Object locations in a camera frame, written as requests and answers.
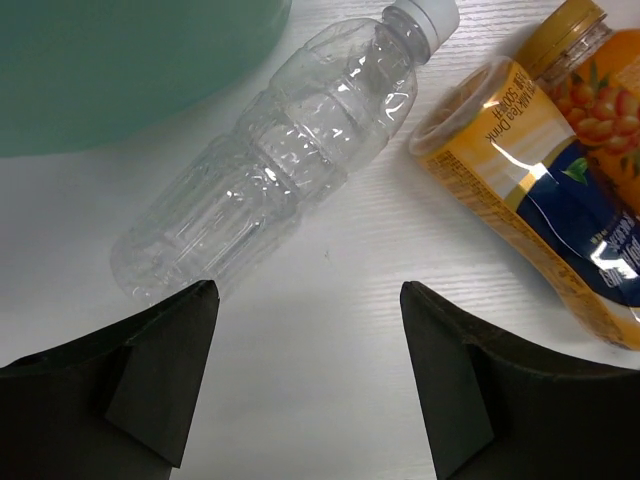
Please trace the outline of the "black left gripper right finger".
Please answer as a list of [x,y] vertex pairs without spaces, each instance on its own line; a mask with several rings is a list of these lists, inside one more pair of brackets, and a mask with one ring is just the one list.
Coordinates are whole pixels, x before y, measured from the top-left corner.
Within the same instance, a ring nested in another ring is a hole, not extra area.
[[635,479],[639,374],[565,355],[402,286],[406,341],[440,479]]

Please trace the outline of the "clear plastic water bottle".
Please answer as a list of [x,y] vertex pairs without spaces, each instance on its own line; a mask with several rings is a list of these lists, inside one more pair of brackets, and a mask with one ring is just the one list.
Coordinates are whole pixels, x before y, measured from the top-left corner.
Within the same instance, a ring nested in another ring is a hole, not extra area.
[[118,239],[118,286],[147,305],[201,280],[228,297],[385,148],[459,22],[453,1],[397,1],[309,39]]

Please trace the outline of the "yellow blue milk tea bottle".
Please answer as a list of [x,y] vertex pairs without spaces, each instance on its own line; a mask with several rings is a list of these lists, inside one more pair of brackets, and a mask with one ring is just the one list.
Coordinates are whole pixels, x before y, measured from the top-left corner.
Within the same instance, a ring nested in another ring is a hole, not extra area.
[[639,346],[639,219],[613,200],[586,147],[514,60],[461,82],[413,131],[409,150],[525,257],[599,339]]

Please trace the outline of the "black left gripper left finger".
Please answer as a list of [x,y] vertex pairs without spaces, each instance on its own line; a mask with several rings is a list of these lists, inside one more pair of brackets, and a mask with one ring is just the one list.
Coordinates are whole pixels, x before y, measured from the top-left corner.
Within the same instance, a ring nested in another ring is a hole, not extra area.
[[1,369],[4,479],[167,479],[182,464],[219,310],[199,281]]

